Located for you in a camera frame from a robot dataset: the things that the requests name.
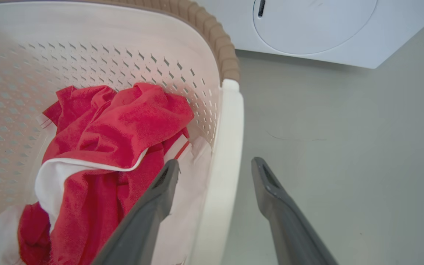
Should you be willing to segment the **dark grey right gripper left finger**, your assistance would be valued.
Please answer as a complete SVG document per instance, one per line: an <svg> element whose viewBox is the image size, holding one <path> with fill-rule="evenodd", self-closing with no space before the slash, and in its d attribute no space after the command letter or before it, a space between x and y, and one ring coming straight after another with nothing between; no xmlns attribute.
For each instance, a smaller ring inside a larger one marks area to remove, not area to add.
<svg viewBox="0 0 424 265"><path fill-rule="evenodd" d="M151 264L160 223L172 207L179 171L176 159L165 163L93 260L93 265Z"/></svg>

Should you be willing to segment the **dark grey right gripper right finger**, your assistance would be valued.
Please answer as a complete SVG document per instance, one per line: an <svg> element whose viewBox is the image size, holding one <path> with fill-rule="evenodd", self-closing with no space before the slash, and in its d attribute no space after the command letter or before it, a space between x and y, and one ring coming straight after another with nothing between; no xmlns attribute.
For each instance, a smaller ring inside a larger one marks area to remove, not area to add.
<svg viewBox="0 0 424 265"><path fill-rule="evenodd" d="M252 159L261 214L269 221L280 265L336 265L337 261L263 158Z"/></svg>

